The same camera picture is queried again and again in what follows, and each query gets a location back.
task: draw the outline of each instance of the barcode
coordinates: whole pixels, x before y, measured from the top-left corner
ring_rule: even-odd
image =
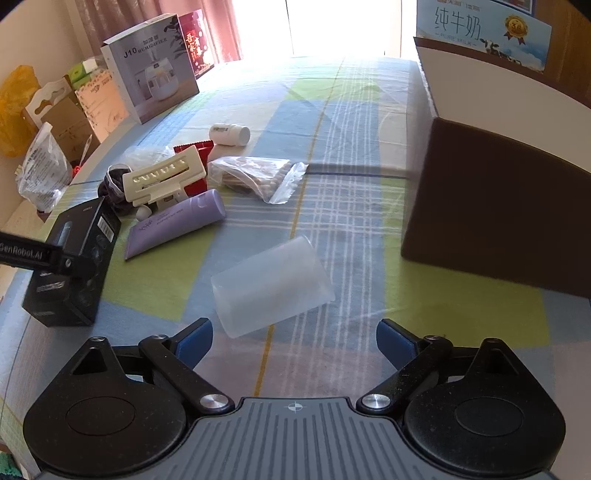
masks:
[[[112,242],[115,234],[113,233],[113,230],[111,230],[111,227],[109,226],[109,224],[105,221],[105,219],[103,217],[99,218],[99,228],[105,234],[105,236],[109,239],[109,242]]]

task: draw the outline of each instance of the black product box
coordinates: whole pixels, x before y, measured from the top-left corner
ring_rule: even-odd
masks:
[[[22,307],[48,327],[92,325],[120,229],[104,197],[59,214],[47,242],[67,254],[91,258],[96,271],[87,278],[34,271]]]

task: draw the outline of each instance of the plastic bag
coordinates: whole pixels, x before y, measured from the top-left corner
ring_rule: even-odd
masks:
[[[170,157],[174,157],[171,147],[129,147],[120,156],[119,163],[127,165],[133,171],[155,165]]]
[[[308,165],[279,158],[221,157],[207,164],[207,185],[225,185],[241,193],[255,193],[272,205],[286,203]]]
[[[41,86],[33,67],[20,65],[0,86],[0,151],[7,157],[26,153],[37,127],[22,114]]]
[[[51,125],[43,124],[27,151],[22,170],[17,175],[18,193],[40,212],[51,212],[72,181],[72,167],[67,162]]]
[[[96,191],[99,197],[106,197],[107,204],[117,215],[127,215],[134,207],[125,200],[123,188],[123,175],[130,171],[131,168],[121,163],[111,165]]]

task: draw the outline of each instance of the white pill bottle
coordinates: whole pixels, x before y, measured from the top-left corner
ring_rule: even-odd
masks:
[[[209,138],[219,145],[244,147],[251,139],[251,131],[243,125],[213,124],[209,129]]]

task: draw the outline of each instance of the gold medal label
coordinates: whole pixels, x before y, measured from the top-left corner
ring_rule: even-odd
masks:
[[[525,43],[524,37],[527,35],[527,23],[523,18],[519,17],[518,15],[510,15],[505,19],[505,28],[507,29],[507,33],[505,33],[505,37],[509,40],[515,37],[519,44]]]

